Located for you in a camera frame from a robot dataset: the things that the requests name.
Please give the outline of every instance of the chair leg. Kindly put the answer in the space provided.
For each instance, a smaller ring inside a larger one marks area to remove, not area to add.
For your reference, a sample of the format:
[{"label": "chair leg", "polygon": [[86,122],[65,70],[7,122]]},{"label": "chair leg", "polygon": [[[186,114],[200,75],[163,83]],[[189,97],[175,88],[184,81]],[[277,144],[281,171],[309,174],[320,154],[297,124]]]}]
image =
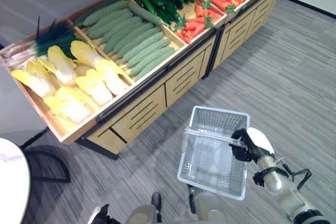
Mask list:
[{"label": "chair leg", "polygon": [[54,154],[51,154],[49,152],[44,152],[44,151],[24,151],[26,156],[33,156],[33,155],[44,155],[51,157],[54,159],[61,167],[61,169],[64,172],[65,178],[49,178],[49,177],[39,177],[39,176],[32,176],[33,179],[37,181],[42,181],[42,182],[54,182],[54,183],[70,183],[70,173],[68,168],[65,166],[64,162]]}]

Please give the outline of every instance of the wooden drawer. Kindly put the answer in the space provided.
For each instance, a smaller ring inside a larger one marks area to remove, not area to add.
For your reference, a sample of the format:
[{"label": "wooden drawer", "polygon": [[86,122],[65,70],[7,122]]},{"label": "wooden drawer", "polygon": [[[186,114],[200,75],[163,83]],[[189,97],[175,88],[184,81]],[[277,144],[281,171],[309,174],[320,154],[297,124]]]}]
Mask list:
[{"label": "wooden drawer", "polygon": [[118,154],[126,147],[126,143],[120,139],[110,127],[107,129],[98,129],[92,135],[88,136],[88,140],[100,145],[114,154]]},{"label": "wooden drawer", "polygon": [[230,29],[226,46],[221,58],[224,61],[230,54],[232,54],[245,41],[246,34],[252,22],[255,10],[243,18],[237,25]]},{"label": "wooden drawer", "polygon": [[165,109],[164,86],[161,85],[115,123],[112,129],[129,143],[154,122]]},{"label": "wooden drawer", "polygon": [[171,106],[199,80],[201,64],[205,51],[206,50],[199,52],[193,60],[175,73],[165,83],[167,106]]}]

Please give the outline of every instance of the gray carpet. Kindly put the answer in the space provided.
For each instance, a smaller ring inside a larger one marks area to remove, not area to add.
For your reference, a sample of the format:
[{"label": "gray carpet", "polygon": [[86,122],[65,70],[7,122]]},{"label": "gray carpet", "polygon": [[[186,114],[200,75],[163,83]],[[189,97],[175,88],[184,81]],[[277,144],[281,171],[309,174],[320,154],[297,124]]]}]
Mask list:
[{"label": "gray carpet", "polygon": [[[163,195],[163,220],[192,220],[186,185],[177,178],[182,134],[194,105],[247,112],[293,170],[310,168],[302,193],[335,223],[335,20],[278,0],[268,22],[148,127],[118,161],[48,133],[30,149],[48,150],[68,165],[71,184],[34,182],[24,223],[86,223],[97,205],[124,223],[130,212]],[[34,172],[53,162],[34,162]],[[229,223],[289,223],[248,170],[246,198],[224,199]]]}]

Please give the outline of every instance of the green leaf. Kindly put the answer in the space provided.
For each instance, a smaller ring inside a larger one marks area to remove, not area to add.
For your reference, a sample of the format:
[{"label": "green leaf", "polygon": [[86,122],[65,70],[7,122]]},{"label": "green leaf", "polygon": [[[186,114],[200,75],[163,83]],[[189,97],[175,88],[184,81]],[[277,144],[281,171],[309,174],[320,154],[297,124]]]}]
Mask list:
[{"label": "green leaf", "polygon": [[226,13],[228,15],[235,15],[236,14],[235,9],[236,9],[235,5],[229,5],[229,7],[226,9]]},{"label": "green leaf", "polygon": [[204,25],[206,29],[214,27],[214,24],[212,24],[212,20],[212,17],[209,17],[207,15],[204,16]]},{"label": "green leaf", "polygon": [[210,8],[210,4],[211,4],[211,0],[206,0],[203,5],[202,8],[203,9],[209,9]]},{"label": "green leaf", "polygon": [[183,18],[179,19],[179,21],[176,23],[174,31],[183,30],[185,23],[187,23],[187,20],[185,16],[183,16]]}]

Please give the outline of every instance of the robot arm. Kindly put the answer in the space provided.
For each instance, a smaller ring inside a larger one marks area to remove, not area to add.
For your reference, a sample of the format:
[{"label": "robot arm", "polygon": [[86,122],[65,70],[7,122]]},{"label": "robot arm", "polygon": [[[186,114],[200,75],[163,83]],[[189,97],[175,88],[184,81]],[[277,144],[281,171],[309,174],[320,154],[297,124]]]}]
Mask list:
[{"label": "robot arm", "polygon": [[261,169],[253,177],[257,185],[268,188],[270,194],[286,212],[287,218],[294,224],[330,224],[299,191],[311,176],[309,170],[305,179],[297,187],[293,182],[294,173],[284,165],[286,170],[276,166],[274,149],[266,136],[255,128],[235,131],[232,138],[244,142],[247,148],[232,146],[234,156],[241,161],[254,161]]}]

